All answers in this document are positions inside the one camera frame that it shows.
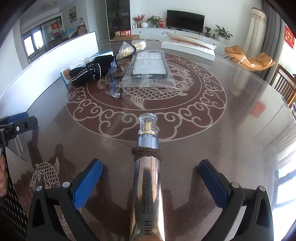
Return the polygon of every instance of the round dining table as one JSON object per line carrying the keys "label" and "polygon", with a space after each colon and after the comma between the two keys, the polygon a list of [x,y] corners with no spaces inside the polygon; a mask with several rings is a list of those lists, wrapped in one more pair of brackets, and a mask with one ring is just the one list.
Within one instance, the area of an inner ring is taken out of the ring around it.
{"label": "round dining table", "polygon": [[[103,43],[100,49],[116,54],[121,44]],[[136,146],[139,116],[149,112],[158,117],[163,152],[166,240],[201,240],[222,212],[198,175],[203,159],[243,188],[265,187],[274,240],[281,240],[296,218],[296,195],[291,191],[295,120],[283,97],[256,72],[224,56],[209,61],[162,49],[155,40],[147,40],[146,50],[164,51],[176,88],[124,87],[122,97],[113,98],[106,77],[81,87],[65,85],[59,78],[28,109],[38,127],[10,140],[13,153],[7,152],[26,214],[38,185],[55,188],[71,182],[97,158],[103,173],[79,211],[101,241],[128,241],[135,166],[131,149]],[[123,72],[131,59],[118,61]],[[65,233],[74,240],[57,210]],[[226,240],[234,237],[244,211],[242,207]]]}

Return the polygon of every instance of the television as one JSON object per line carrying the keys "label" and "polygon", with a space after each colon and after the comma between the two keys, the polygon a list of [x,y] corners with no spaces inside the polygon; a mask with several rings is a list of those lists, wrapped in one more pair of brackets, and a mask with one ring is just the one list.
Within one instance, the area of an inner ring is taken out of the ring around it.
{"label": "television", "polygon": [[205,16],[175,10],[167,10],[167,27],[182,28],[196,32],[203,32]]}

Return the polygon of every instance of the blue gripper pad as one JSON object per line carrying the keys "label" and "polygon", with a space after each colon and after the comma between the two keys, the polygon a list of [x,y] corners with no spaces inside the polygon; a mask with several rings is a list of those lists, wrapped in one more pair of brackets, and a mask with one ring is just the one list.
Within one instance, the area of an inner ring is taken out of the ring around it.
{"label": "blue gripper pad", "polygon": [[103,164],[100,160],[96,160],[95,164],[82,179],[76,190],[73,192],[73,205],[78,210],[86,204],[89,195],[92,192],[96,182],[103,172]]}
{"label": "blue gripper pad", "polygon": [[226,209],[228,206],[227,192],[204,160],[202,160],[198,165],[198,173],[209,190],[217,207]]}
{"label": "blue gripper pad", "polygon": [[21,119],[24,119],[24,118],[28,118],[28,117],[29,117],[29,114],[27,112],[23,112],[23,113],[20,113],[20,114],[17,114],[17,115],[12,115],[7,120],[7,124],[10,124],[12,122],[15,122],[15,121],[18,121],[18,120],[21,120]]}

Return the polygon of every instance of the tv cabinet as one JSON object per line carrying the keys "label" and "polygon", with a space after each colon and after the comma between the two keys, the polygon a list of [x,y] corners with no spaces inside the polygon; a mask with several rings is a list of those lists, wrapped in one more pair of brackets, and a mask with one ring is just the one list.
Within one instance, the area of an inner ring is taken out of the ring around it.
{"label": "tv cabinet", "polygon": [[174,33],[174,34],[180,34],[192,38],[196,38],[200,41],[203,41],[208,44],[216,45],[217,48],[214,50],[216,54],[219,54],[221,56],[225,56],[224,48],[227,47],[227,44],[222,43],[218,40],[208,38],[199,34],[185,32],[185,31],[179,31],[179,30],[173,30],[173,29],[166,29],[166,28],[132,28],[131,34],[139,34],[141,39],[158,39],[158,40],[168,40],[170,39],[166,32]]}

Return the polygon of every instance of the orange lounge chair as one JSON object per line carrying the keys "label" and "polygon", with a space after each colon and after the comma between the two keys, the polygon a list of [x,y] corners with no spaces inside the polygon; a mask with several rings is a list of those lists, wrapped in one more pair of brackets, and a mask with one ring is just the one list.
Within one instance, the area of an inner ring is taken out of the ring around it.
{"label": "orange lounge chair", "polygon": [[275,64],[266,53],[261,53],[257,58],[248,58],[240,46],[234,45],[224,49],[230,60],[249,71],[265,70]]}

